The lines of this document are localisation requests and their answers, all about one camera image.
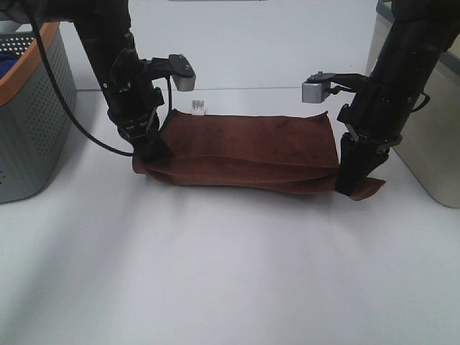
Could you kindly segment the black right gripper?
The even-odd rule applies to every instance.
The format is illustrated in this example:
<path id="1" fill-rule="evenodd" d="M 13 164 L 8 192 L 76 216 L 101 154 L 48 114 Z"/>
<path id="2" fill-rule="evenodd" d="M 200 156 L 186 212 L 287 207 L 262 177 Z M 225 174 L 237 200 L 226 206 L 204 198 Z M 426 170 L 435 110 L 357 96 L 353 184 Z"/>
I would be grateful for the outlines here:
<path id="1" fill-rule="evenodd" d="M 369 110 L 346 103 L 337 120 L 348 132 L 340 142 L 341 159 L 335 191 L 353 196 L 364 186 L 367 176 L 387 161 L 390 148 L 401 143 L 401 118 L 394 117 L 384 106 L 371 106 Z"/>

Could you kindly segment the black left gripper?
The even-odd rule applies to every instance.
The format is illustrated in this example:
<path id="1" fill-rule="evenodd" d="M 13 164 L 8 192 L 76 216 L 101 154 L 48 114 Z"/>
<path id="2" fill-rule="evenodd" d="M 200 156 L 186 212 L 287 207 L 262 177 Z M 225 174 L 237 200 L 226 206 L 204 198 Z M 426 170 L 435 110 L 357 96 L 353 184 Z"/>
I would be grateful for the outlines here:
<path id="1" fill-rule="evenodd" d="M 128 108 L 124 112 L 115 112 L 109 108 L 107 114 L 116 125 L 121 138 L 132 144 L 134 157 L 141 161 L 172 157 L 172 150 L 161 137 L 157 107 L 140 110 Z"/>

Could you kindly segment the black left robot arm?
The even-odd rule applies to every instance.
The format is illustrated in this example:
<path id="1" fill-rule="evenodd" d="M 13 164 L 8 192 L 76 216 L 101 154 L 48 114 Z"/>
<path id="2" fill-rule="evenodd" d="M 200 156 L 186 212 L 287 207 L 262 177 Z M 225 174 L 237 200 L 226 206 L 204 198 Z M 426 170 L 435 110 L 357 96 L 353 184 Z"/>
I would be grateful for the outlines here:
<path id="1" fill-rule="evenodd" d="M 191 91 L 196 75 L 182 55 L 139 58 L 130 31 L 128 1 L 2 1 L 1 14 L 13 22 L 31 25 L 53 86 L 57 81 L 40 28 L 44 23 L 73 23 L 107 102 L 107 114 L 119 135 L 133 146 L 131 155 L 143 162 L 170 155 L 160 136 L 164 126 L 157 115 L 164 99 L 152 82 L 164 78 L 181 91 Z"/>

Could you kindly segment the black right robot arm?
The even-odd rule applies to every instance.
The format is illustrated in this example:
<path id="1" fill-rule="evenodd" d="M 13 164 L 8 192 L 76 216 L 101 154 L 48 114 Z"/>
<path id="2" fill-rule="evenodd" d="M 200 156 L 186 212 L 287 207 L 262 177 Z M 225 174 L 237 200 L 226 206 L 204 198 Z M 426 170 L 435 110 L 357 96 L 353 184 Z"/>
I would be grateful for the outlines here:
<path id="1" fill-rule="evenodd" d="M 395 18 L 377 62 L 338 120 L 346 125 L 336 191 L 352 196 L 398 145 L 442 53 L 459 34 L 458 1 L 393 1 Z"/>

